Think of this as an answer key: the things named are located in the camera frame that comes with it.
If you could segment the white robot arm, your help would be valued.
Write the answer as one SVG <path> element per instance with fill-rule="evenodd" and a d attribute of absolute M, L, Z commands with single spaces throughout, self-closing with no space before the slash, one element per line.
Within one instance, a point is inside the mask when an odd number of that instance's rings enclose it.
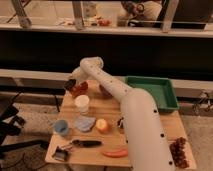
<path fill-rule="evenodd" d="M 106 73 L 102 70 L 103 65 L 101 57 L 83 58 L 71 77 L 79 83 L 92 77 L 120 103 L 132 171 L 175 171 L 166 133 L 152 95 Z"/>

